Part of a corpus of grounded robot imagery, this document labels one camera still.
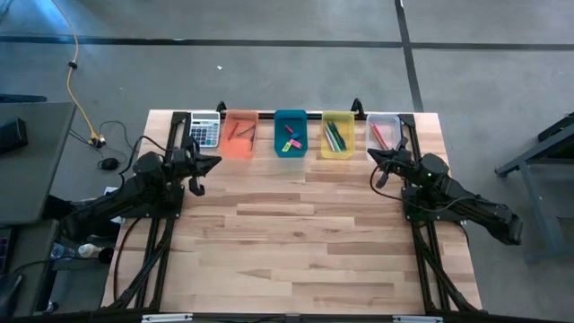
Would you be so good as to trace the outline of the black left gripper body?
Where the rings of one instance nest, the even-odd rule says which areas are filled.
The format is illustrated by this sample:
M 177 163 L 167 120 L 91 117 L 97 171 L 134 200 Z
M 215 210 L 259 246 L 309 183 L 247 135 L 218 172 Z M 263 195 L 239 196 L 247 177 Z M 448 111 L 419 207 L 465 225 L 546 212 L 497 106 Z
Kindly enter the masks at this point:
M 188 179 L 188 189 L 195 196 L 205 194 L 204 186 L 200 183 L 200 177 L 205 176 L 201 163 L 202 156 L 199 153 L 199 145 L 191 139 L 185 147 L 174 148 L 170 161 L 170 180 L 181 182 Z

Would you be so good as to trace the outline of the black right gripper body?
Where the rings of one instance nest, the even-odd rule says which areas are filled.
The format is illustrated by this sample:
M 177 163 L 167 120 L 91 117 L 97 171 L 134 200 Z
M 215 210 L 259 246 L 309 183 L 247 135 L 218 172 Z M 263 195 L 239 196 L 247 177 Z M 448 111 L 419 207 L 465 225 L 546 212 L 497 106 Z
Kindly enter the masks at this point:
M 402 136 L 396 147 L 391 148 L 397 151 L 397 155 L 388 162 L 385 170 L 379 169 L 382 175 L 375 184 L 376 188 L 383 188 L 390 174 L 406 179 L 416 186 L 422 185 L 421 167 L 417 161 L 413 160 L 412 153 L 406 149 L 407 142 L 408 139 Z

